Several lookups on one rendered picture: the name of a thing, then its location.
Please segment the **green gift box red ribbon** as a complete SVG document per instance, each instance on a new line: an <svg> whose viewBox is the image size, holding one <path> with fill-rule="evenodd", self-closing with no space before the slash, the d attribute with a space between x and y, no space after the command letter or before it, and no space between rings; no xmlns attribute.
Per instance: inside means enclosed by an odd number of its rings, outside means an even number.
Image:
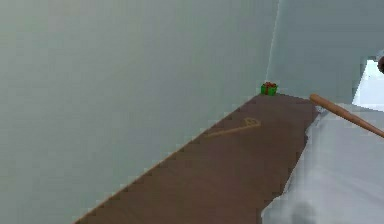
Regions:
<svg viewBox="0 0 384 224"><path fill-rule="evenodd" d="M265 82L261 85L261 93L263 95L274 96L277 92L278 85L272 82Z"/></svg>

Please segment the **wooden baseball bat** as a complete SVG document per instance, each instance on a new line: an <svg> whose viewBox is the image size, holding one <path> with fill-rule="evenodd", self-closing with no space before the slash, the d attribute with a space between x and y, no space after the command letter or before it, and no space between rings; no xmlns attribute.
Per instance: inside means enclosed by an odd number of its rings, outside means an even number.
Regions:
<svg viewBox="0 0 384 224"><path fill-rule="evenodd" d="M332 112L333 114L369 131L372 132L382 138L384 138L384 131L381 131L377 127L373 126L372 124L368 123L367 121L363 120L362 118L358 117L357 115L354 115L350 112L348 112L346 109L336 105L335 103L317 95L317 94L311 94L309 96L309 99L323 107L324 109L328 110L329 112Z"/></svg>

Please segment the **white bed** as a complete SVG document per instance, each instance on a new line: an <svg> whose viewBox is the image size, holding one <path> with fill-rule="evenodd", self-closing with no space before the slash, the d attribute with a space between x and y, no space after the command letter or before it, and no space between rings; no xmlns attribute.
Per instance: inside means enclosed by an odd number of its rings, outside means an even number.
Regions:
<svg viewBox="0 0 384 224"><path fill-rule="evenodd" d="M384 138L326 110L262 224L384 224Z"/></svg>

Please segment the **white pillow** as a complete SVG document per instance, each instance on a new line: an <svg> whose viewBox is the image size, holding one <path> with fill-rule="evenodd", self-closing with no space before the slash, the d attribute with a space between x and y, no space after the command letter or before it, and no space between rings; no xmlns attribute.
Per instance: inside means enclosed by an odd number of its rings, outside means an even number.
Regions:
<svg viewBox="0 0 384 224"><path fill-rule="evenodd" d="M367 61L352 103L384 112L384 74L375 61Z"/></svg>

